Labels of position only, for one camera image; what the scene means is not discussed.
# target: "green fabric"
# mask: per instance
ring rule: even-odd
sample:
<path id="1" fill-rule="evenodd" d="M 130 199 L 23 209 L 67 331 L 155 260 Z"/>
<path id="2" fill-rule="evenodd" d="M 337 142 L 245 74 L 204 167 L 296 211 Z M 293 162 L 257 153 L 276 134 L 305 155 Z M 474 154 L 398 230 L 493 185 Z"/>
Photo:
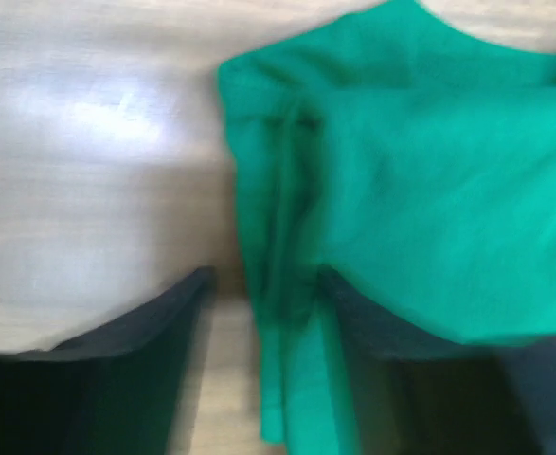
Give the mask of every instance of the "green fabric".
<path id="1" fill-rule="evenodd" d="M 556 54 L 392 0 L 219 70 L 262 342 L 262 433 L 357 451 L 329 265 L 433 334 L 556 334 Z"/>

